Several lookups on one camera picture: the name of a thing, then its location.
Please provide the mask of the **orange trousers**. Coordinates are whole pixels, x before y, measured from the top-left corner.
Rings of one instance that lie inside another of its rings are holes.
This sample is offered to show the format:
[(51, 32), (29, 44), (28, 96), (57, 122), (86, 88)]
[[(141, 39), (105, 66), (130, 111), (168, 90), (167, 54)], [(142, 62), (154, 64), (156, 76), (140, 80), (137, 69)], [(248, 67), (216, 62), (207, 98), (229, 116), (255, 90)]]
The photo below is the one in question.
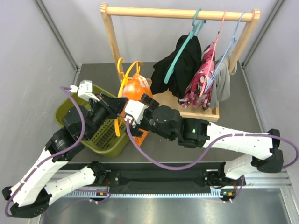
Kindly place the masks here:
[(143, 94), (147, 94), (151, 98), (153, 97), (145, 77), (135, 73), (131, 79), (129, 79), (128, 74), (125, 75), (125, 78), (128, 78), (128, 81), (119, 89), (118, 97), (127, 97), (135, 101), (141, 100)]

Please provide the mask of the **yellow orange hanger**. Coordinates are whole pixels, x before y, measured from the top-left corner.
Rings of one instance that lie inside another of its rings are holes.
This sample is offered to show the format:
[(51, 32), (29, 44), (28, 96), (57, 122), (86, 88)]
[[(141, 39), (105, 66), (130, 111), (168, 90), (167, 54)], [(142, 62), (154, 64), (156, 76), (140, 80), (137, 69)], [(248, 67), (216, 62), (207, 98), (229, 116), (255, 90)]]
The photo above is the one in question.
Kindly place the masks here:
[[(122, 80), (121, 80), (121, 85), (120, 85), (120, 88), (119, 88), (119, 91), (118, 91), (118, 94), (117, 94), (117, 97), (121, 97), (121, 94), (122, 94), (122, 90), (124, 88), (124, 86), (127, 84), (128, 82), (128, 79), (129, 79), (129, 73), (131, 72), (132, 68), (134, 66), (136, 66), (136, 72), (139, 73), (140, 72), (140, 65), (143, 65), (143, 63), (141, 61), (135, 61), (133, 62), (130, 67), (128, 68), (127, 72), (124, 73), (123, 71), (121, 71), (121, 63), (124, 62), (124, 58), (123, 57), (120, 57), (117, 61), (117, 72), (119, 75), (121, 75), (122, 77)], [(119, 120), (116, 118), (114, 120), (114, 130), (115, 130), (115, 134), (117, 137), (120, 137), (120, 124), (122, 122), (119, 123)]]

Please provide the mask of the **pink camouflage trousers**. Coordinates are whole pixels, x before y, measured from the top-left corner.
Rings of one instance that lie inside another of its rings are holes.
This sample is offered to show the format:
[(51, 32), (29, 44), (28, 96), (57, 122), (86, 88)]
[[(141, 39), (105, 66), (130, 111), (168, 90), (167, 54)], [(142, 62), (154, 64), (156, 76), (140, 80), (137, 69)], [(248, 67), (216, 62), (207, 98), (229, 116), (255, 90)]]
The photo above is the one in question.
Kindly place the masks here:
[[(205, 71), (207, 71), (208, 69), (208, 64), (214, 48), (213, 44), (214, 42), (211, 42), (211, 44), (205, 48), (202, 55), (202, 64), (200, 68), (195, 73), (193, 79), (187, 86), (184, 97), (178, 100), (178, 103), (184, 108), (187, 108), (189, 105), (192, 105), (194, 109), (197, 109), (202, 106), (203, 110), (207, 110), (210, 106), (211, 87), (208, 89), (207, 93), (203, 93), (201, 97), (199, 96), (199, 94), (201, 92), (202, 85), (205, 79)], [(213, 58), (211, 70), (210, 73), (208, 74), (208, 78), (206, 82), (208, 82), (212, 77), (214, 72), (214, 66), (215, 66), (215, 60)]]

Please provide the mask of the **black trousers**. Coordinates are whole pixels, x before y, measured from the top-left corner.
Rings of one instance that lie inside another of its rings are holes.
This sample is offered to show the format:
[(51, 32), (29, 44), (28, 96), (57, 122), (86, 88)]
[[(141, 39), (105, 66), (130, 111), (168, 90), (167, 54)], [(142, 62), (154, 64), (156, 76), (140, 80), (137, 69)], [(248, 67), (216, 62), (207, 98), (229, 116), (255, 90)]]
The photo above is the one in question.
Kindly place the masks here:
[(155, 95), (169, 90), (172, 95), (177, 98), (184, 97), (187, 86), (202, 63), (202, 50), (197, 36), (193, 36), (187, 43), (174, 66), (174, 72), (168, 83), (164, 83), (164, 78), (172, 61), (187, 37), (187, 35), (181, 36), (178, 39), (175, 50), (170, 55), (153, 65), (154, 72), (151, 76), (152, 84), (150, 86), (152, 94)]

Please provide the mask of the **pink hanger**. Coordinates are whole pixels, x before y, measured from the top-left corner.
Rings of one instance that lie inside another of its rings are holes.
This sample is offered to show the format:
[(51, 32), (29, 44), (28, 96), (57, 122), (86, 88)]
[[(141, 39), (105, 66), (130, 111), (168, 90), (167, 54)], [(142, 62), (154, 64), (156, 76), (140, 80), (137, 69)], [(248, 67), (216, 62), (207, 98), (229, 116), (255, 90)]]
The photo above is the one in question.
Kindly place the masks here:
[(226, 18), (226, 14), (227, 14), (227, 11), (225, 10), (225, 11), (224, 11), (224, 14), (223, 14), (223, 18), (222, 18), (222, 22), (221, 22), (220, 28), (219, 28), (219, 30), (218, 30), (216, 39), (215, 39), (214, 44), (213, 44), (213, 47), (214, 47), (214, 48), (213, 48), (212, 55), (211, 55), (211, 58), (210, 58), (210, 61), (209, 61), (209, 64), (208, 64), (208, 69), (207, 69), (207, 71), (205, 71), (205, 79), (204, 79), (204, 82), (203, 82), (203, 85), (202, 85), (201, 92), (200, 92), (200, 94), (199, 94), (200, 97), (203, 95), (204, 90), (205, 90), (205, 87), (206, 87), (206, 81), (207, 81), (207, 78), (208, 78), (208, 74), (210, 73), (210, 70), (211, 70), (211, 66), (212, 66), (213, 58), (214, 58), (214, 55), (215, 55), (215, 49), (216, 49), (216, 46), (217, 46), (217, 43), (218, 43), (218, 39), (219, 39), (219, 36), (220, 36), (220, 32), (221, 32), (222, 27), (223, 27), (223, 24), (224, 24), (224, 20), (225, 20), (225, 18)]

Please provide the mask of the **teal hanger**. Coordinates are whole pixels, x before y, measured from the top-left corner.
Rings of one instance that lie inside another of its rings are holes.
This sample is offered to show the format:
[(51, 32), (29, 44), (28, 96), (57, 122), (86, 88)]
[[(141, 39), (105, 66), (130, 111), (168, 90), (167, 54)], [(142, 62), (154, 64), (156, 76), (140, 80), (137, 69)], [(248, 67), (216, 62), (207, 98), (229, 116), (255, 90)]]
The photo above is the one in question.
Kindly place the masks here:
[(203, 25), (206, 23), (206, 20), (199, 20), (197, 23), (196, 22), (196, 19), (197, 19), (197, 16), (199, 14), (199, 12), (201, 11), (201, 8), (199, 8), (194, 17), (193, 17), (193, 21), (192, 21), (192, 31), (188, 34), (187, 38), (185, 39), (185, 41), (183, 42), (182, 46), (180, 47), (180, 49), (178, 50), (177, 54), (175, 55), (172, 63), (170, 64), (166, 74), (165, 74), (165, 78), (164, 78), (164, 83), (165, 84), (168, 84), (169, 82), (169, 79), (171, 77), (171, 75), (173, 74), (174, 72), (174, 69), (175, 69), (175, 65), (179, 59), (179, 57), (181, 56), (181, 54), (183, 53), (183, 50), (185, 49), (185, 47), (187, 46), (188, 42), (195, 36), (195, 35), (198, 35), (199, 32), (201, 31)]

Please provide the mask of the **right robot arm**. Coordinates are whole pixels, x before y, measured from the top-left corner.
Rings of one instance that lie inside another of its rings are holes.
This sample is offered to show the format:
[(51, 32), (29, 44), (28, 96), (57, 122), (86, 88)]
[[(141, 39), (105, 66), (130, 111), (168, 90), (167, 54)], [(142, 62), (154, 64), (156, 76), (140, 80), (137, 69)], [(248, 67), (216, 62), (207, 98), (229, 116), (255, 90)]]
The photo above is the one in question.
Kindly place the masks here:
[(127, 133), (138, 150), (135, 137), (149, 131), (167, 139), (176, 140), (185, 148), (203, 148), (204, 153), (219, 148), (242, 153), (242, 156), (222, 164), (218, 179), (228, 185), (241, 176), (260, 171), (279, 173), (283, 168), (283, 153), (279, 149), (280, 132), (249, 133), (225, 128), (207, 120), (183, 118), (180, 112), (166, 105), (159, 105), (144, 94), (140, 101), (129, 100), (124, 107)]

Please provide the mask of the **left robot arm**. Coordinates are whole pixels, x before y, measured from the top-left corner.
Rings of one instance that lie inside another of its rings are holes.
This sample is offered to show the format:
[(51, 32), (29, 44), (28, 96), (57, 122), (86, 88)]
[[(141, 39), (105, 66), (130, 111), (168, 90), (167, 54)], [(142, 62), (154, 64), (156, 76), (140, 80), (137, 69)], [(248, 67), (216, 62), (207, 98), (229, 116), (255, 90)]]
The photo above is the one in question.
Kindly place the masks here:
[(105, 182), (106, 171), (98, 161), (59, 181), (50, 180), (84, 149), (83, 140), (90, 140), (106, 120), (120, 116), (128, 99), (104, 93), (92, 94), (88, 97), (90, 109), (86, 109), (79, 106), (71, 95), (68, 97), (73, 107), (63, 117), (64, 126), (52, 135), (24, 177), (14, 186), (2, 190), (7, 200), (8, 217), (34, 218), (64, 195), (84, 186)]

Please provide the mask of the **grey trousers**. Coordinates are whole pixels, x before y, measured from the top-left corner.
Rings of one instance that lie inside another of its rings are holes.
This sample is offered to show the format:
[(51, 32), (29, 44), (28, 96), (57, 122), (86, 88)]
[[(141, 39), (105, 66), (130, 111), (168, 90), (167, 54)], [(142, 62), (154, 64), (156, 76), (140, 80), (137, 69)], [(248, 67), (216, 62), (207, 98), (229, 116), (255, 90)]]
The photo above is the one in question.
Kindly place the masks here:
[(219, 102), (228, 100), (230, 98), (230, 75), (234, 75), (237, 72), (237, 64), (233, 71), (229, 72), (230, 58), (233, 52), (233, 47), (230, 47), (225, 55), (222, 63), (216, 71), (216, 77), (213, 81), (211, 89), (210, 108), (214, 109), (219, 107)]

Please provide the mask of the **blue hanger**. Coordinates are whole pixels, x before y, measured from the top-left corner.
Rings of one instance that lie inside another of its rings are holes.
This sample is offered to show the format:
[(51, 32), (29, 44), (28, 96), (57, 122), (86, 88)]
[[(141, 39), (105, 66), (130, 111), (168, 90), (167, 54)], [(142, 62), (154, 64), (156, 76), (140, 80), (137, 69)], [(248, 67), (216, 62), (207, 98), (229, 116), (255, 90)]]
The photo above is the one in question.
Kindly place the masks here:
[(245, 14), (245, 11), (242, 12), (241, 16), (239, 17), (239, 20), (238, 20), (237, 25), (236, 25), (236, 27), (235, 27), (235, 30), (234, 30), (234, 32), (233, 32), (231, 41), (230, 41), (230, 43), (229, 43), (229, 45), (228, 45), (228, 47), (227, 47), (225, 53), (223, 54), (221, 60), (220, 60), (219, 63), (217, 64), (216, 68), (214, 69), (214, 72), (213, 72), (212, 77), (211, 77), (210, 80), (207, 82), (206, 87), (205, 87), (205, 89), (204, 89), (204, 93), (207, 93), (208, 89), (209, 89), (209, 88), (211, 87), (211, 85), (213, 84), (213, 81), (214, 81), (215, 78), (216, 78), (216, 71), (219, 69), (219, 67), (220, 67), (220, 65), (222, 64), (224, 58), (227, 56), (228, 50), (235, 44), (235, 42), (236, 42), (236, 37), (235, 37), (235, 36), (236, 36), (236, 32), (237, 32), (237, 30), (238, 30), (239, 24), (240, 24), (241, 19), (243, 18), (243, 15), (244, 15), (244, 14)]

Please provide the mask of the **wooden clothes rack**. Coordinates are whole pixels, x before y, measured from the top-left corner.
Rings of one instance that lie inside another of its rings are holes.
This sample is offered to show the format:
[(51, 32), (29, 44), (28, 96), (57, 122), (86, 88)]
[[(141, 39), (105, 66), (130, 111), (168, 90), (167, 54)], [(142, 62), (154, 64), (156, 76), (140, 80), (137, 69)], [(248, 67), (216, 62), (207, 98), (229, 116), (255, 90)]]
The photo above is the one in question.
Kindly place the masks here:
[[(252, 32), (254, 31), (259, 19), (261, 11), (259, 9), (252, 10), (251, 13), (242, 14), (241, 12), (223, 12), (223, 11), (200, 11), (195, 15), (195, 10), (180, 10), (180, 9), (157, 9), (157, 8), (134, 8), (134, 7), (110, 7), (107, 3), (101, 3), (101, 15), (107, 32), (109, 44), (114, 57), (115, 67), (123, 71), (122, 63), (118, 63), (120, 56), (117, 39), (114, 31), (112, 16), (133, 16), (133, 17), (153, 17), (153, 18), (169, 18), (169, 19), (202, 19), (220, 21), (223, 17), (226, 21), (238, 21), (241, 19), (246, 25), (242, 30), (240, 38), (232, 53), (232, 63), (229, 71), (232, 72), (238, 59), (240, 58)], [(156, 94), (155, 100), (162, 105), (167, 105), (171, 108), (180, 111), (183, 117), (206, 119), (211, 122), (219, 120), (219, 108), (214, 109), (193, 109), (192, 107), (183, 108), (169, 91)]]

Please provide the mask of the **olive green plastic basket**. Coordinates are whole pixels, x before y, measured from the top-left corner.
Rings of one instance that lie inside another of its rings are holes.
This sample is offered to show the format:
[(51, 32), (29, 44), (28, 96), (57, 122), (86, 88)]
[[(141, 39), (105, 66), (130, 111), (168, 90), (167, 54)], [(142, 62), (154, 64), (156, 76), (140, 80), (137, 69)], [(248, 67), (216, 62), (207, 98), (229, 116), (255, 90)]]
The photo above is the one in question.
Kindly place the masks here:
[[(113, 94), (93, 84), (93, 94), (104, 93), (110, 97), (115, 97)], [(129, 141), (125, 133), (125, 125), (120, 128), (120, 137), (117, 137), (114, 130), (114, 119), (106, 121), (92, 121), (89, 115), (90, 105), (78, 97), (77, 93), (72, 93), (74, 101), (80, 107), (85, 119), (85, 135), (81, 143), (92, 151), (106, 157), (116, 157), (123, 150)]]

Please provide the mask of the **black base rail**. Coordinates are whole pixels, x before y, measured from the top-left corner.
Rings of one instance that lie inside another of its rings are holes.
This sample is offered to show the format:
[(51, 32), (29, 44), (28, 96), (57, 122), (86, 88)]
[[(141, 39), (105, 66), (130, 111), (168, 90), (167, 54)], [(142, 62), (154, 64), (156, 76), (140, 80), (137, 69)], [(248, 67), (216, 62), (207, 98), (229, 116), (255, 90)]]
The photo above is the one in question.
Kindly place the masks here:
[(108, 172), (101, 184), (112, 194), (196, 194), (211, 187), (238, 186), (241, 180), (200, 170), (121, 170)]

